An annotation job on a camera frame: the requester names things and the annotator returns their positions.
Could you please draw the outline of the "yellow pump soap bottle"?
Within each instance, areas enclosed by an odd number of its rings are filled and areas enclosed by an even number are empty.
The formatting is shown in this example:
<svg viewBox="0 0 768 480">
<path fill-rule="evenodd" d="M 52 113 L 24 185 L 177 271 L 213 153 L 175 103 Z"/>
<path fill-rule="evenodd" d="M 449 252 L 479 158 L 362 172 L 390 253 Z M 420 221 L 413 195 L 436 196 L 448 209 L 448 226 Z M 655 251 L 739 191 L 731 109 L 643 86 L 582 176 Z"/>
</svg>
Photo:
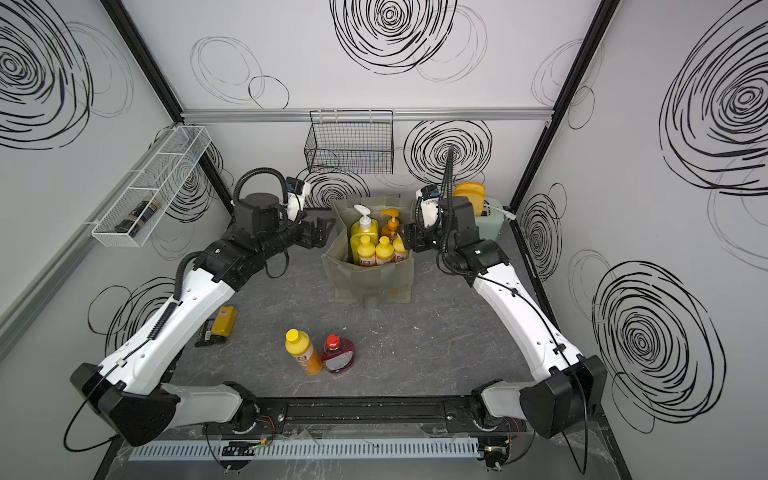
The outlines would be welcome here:
<svg viewBox="0 0 768 480">
<path fill-rule="evenodd" d="M 354 209 L 361 217 L 350 227 L 349 242 L 353 263 L 359 265 L 358 248 L 361 239 L 367 237 L 373 247 L 376 247 L 379 241 L 379 228 L 378 221 L 371 217 L 371 211 L 368 207 L 355 204 Z"/>
</svg>

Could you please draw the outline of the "yellow cap bottle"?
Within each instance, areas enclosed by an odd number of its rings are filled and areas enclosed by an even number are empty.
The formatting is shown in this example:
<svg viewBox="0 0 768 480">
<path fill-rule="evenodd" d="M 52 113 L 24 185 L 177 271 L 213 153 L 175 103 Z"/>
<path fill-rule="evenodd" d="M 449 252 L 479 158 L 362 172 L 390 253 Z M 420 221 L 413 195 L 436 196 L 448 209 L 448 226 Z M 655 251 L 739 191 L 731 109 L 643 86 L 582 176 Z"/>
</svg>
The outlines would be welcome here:
<svg viewBox="0 0 768 480">
<path fill-rule="evenodd" d="M 357 264 L 362 267 L 376 265 L 376 243 L 369 235 L 361 235 L 357 247 Z"/>
<path fill-rule="evenodd" d="M 409 258 L 409 251 L 405 248 L 404 242 L 399 234 L 393 240 L 393 260 L 395 263 L 402 262 Z"/>
<path fill-rule="evenodd" d="M 290 329 L 285 334 L 285 349 L 297 361 L 308 375 L 316 375 L 322 370 L 322 362 L 309 335 L 298 329 Z"/>
<path fill-rule="evenodd" d="M 375 259 L 377 265 L 386 265 L 394 259 L 394 247 L 388 236 L 382 236 L 379 239 L 375 249 Z"/>
</svg>

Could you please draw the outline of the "orange pump soap bottle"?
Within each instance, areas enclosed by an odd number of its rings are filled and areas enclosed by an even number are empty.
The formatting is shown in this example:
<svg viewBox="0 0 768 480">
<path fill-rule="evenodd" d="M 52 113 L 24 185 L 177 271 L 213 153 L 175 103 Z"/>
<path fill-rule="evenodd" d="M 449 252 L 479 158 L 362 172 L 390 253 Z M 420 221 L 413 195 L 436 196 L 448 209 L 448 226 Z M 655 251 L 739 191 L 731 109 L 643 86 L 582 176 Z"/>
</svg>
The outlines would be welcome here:
<svg viewBox="0 0 768 480">
<path fill-rule="evenodd" d="M 393 242 L 400 226 L 400 211 L 396 208 L 387 208 L 382 211 L 382 215 L 385 217 L 385 222 L 381 228 L 380 235 L 389 238 Z"/>
</svg>

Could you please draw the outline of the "green fabric shopping bag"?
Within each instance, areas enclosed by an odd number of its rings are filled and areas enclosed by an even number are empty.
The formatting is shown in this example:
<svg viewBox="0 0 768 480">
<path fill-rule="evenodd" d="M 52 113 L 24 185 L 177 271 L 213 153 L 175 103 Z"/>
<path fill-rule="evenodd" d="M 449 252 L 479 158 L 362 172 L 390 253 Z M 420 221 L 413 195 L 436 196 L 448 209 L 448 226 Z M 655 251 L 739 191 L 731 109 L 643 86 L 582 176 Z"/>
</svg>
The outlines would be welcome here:
<svg viewBox="0 0 768 480">
<path fill-rule="evenodd" d="M 352 262 L 349 232 L 361 218 L 355 207 L 362 205 L 371 210 L 372 218 L 382 223 L 383 211 L 395 208 L 400 221 L 409 223 L 412 212 L 411 199 L 398 195 L 333 200 L 331 210 L 335 217 L 336 237 L 329 242 L 321 260 L 326 276 L 334 288 L 339 303 L 354 303 L 366 309 L 376 309 L 382 304 L 407 304 L 411 301 L 414 284 L 415 260 L 380 266 L 363 267 Z"/>
</svg>

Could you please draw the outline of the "red soap bottle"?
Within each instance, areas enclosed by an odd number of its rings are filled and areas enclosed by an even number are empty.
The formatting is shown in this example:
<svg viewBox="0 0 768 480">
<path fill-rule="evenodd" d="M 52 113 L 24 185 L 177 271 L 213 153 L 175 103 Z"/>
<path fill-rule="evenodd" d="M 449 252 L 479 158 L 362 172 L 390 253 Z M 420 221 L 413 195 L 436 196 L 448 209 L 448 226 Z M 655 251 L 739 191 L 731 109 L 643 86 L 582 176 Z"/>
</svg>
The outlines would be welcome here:
<svg viewBox="0 0 768 480">
<path fill-rule="evenodd" d="M 354 343 L 336 334 L 329 335 L 324 343 L 321 361 L 329 373 L 339 374 L 348 370 L 355 361 Z"/>
</svg>

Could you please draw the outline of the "yellow object behind left arm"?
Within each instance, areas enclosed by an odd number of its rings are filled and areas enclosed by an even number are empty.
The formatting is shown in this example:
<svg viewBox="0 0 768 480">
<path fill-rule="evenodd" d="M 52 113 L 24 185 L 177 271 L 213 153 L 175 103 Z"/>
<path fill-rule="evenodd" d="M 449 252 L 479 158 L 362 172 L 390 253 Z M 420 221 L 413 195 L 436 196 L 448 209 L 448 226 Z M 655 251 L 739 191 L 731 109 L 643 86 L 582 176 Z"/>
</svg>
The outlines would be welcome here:
<svg viewBox="0 0 768 480">
<path fill-rule="evenodd" d="M 207 347 L 222 344 L 232 333 L 237 318 L 234 306 L 222 306 L 213 318 L 204 321 L 198 331 L 196 347 Z"/>
</svg>

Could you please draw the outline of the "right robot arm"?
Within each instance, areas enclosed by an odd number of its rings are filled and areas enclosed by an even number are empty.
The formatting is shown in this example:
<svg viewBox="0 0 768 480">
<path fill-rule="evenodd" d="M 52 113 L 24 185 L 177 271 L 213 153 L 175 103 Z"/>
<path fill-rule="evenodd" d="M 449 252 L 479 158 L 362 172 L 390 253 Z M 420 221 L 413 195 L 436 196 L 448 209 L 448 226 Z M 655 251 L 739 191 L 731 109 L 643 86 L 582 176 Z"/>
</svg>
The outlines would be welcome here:
<svg viewBox="0 0 768 480">
<path fill-rule="evenodd" d="M 486 415 L 525 420 L 543 438 L 589 420 L 604 393 L 606 366 L 597 356 L 584 356 L 549 320 L 503 249 L 480 236 L 467 198 L 443 198 L 433 187 L 423 188 L 411 222 L 399 233 L 406 249 L 435 251 L 449 274 L 490 305 L 527 362 L 530 382 L 497 381 L 481 389 Z"/>
</svg>

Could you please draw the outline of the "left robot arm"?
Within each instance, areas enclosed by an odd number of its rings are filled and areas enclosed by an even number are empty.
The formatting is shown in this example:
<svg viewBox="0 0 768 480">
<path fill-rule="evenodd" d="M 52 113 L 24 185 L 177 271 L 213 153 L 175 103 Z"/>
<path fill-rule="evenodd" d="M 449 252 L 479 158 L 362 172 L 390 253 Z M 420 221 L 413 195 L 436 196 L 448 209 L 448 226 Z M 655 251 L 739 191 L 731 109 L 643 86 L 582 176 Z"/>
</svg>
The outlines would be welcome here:
<svg viewBox="0 0 768 480">
<path fill-rule="evenodd" d="M 188 254 L 163 306 L 99 364 L 83 363 L 72 373 L 85 405 L 131 446 L 191 425 L 223 424 L 236 434 L 249 433 L 261 414 L 242 385 L 179 386 L 163 377 L 209 317 L 271 257 L 294 245 L 324 247 L 334 224 L 326 218 L 309 221 L 303 211 L 282 226 L 260 230 L 234 223 L 205 250 Z"/>
</svg>

